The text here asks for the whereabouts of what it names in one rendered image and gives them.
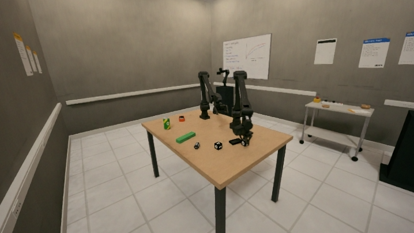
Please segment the green rectangular bar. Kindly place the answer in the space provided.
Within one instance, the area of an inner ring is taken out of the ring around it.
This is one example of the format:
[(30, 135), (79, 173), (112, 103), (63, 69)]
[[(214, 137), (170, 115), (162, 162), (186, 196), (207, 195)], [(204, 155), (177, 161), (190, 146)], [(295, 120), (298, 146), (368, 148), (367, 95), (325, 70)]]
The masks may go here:
[(179, 144), (181, 144), (181, 143), (185, 142), (186, 140), (188, 140), (188, 139), (190, 139), (190, 138), (192, 138), (194, 136), (195, 136), (195, 132), (192, 132), (191, 131), (191, 132), (189, 132), (189, 133), (187, 133), (187, 134), (185, 134), (185, 135), (177, 138), (176, 139), (176, 142), (179, 143)]

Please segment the green drink can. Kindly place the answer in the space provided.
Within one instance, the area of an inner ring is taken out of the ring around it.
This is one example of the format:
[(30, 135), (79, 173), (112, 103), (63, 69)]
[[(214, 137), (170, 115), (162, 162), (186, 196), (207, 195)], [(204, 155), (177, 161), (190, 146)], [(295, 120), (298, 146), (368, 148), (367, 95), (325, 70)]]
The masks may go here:
[(163, 118), (163, 123), (164, 123), (164, 129), (168, 130), (170, 129), (170, 119), (169, 117), (165, 117)]

